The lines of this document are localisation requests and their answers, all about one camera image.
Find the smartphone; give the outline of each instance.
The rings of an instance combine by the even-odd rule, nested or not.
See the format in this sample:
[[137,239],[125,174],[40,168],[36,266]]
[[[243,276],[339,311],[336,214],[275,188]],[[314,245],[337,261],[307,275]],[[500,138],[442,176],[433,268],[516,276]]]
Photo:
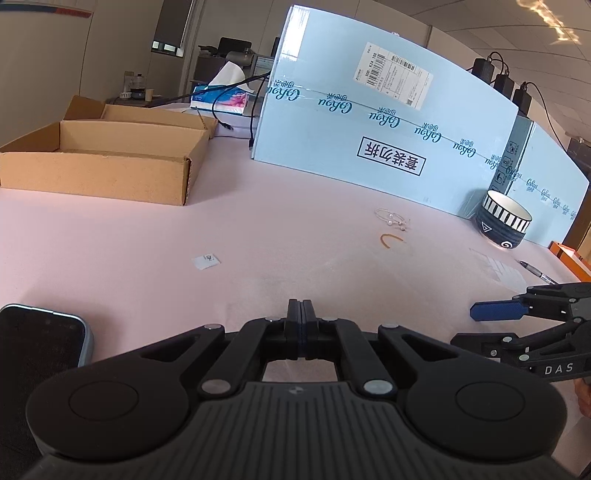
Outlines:
[[41,458],[25,418],[35,387],[90,362],[93,338],[84,320],[25,305],[0,310],[0,478],[17,480]]

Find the power adapter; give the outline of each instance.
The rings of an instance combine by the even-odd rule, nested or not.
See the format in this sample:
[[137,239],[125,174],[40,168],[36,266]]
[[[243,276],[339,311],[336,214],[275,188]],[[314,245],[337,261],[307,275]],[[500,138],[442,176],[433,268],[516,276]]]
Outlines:
[[531,95],[527,93],[527,84],[525,82],[513,94],[513,103],[519,107],[517,115],[527,116],[530,111]]
[[493,88],[511,100],[511,95],[513,94],[513,89],[515,88],[515,82],[509,78],[508,74],[498,74],[496,76]]
[[492,74],[495,72],[495,66],[486,59],[476,59],[474,60],[474,65],[472,67],[472,74],[475,77],[480,78],[486,84],[490,84],[492,80]]

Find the ceiling light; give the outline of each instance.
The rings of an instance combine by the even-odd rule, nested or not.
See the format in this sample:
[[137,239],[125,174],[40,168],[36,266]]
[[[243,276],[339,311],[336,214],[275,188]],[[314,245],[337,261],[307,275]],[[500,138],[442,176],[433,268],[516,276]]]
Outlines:
[[579,36],[574,30],[572,28],[566,28],[542,0],[517,0],[517,5],[523,8],[528,8],[532,12],[537,13],[550,28],[556,30],[558,39],[556,39],[555,42],[552,42],[551,45],[565,41],[571,41],[572,43],[581,45]]

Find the barcode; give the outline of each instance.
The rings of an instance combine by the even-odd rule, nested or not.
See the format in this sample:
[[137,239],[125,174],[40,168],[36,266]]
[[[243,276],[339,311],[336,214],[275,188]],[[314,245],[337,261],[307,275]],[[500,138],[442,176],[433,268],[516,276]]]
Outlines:
[[385,61],[386,61],[386,57],[384,57],[383,55],[380,55],[379,53],[375,57],[374,67],[369,71],[369,76],[368,76],[368,83],[372,87],[376,86],[378,79],[379,79],[379,75],[382,73],[382,70],[384,69]]
[[399,65],[402,65],[405,68],[408,68],[411,72],[414,72],[414,70],[417,68],[416,65],[410,63],[409,61],[406,61],[406,60],[400,58],[397,55],[393,55],[392,56],[392,61],[398,63]]

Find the human hand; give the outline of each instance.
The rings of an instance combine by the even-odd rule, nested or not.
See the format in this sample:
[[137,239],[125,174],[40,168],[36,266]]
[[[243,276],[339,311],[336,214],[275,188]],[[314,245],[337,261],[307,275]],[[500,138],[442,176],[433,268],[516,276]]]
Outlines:
[[583,415],[591,419],[591,385],[587,385],[582,378],[574,381],[574,392],[579,401],[579,410]]

